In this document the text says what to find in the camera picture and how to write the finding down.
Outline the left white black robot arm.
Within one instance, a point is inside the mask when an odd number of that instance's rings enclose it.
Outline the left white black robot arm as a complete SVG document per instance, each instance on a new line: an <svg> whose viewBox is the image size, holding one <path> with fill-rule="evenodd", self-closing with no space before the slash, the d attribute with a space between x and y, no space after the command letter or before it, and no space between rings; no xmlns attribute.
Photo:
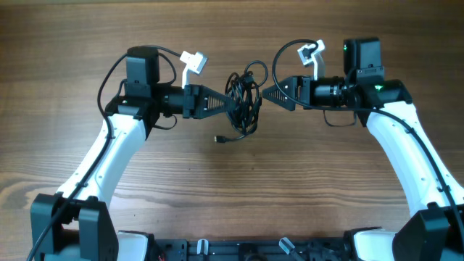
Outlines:
<svg viewBox="0 0 464 261"><path fill-rule="evenodd" d="M126 77L107 105L103 123L84 160L55 194L39 194L30 208L33 246L29 260L165 260L150 233L116 231L109 206L132 156L160 117L204 119L231 111L234 101L189 81L207 62L202 53L183 52L182 84L160 81L160 60L170 50L134 46L121 61Z"/></svg>

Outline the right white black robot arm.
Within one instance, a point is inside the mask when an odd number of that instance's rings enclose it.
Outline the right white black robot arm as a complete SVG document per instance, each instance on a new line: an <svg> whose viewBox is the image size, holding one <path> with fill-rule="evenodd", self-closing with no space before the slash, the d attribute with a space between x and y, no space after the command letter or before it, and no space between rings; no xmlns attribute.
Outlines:
<svg viewBox="0 0 464 261"><path fill-rule="evenodd" d="M344 75L329 78L322 41L297 39L297 53L312 75L275 80L262 95L289 111L301 106L352 112L388 157L407 198L410 219L399 231L346 231L338 256L349 260L461 260L463 187L448 171L418 119L400 80L387 80L376 37L343 43Z"/></svg>

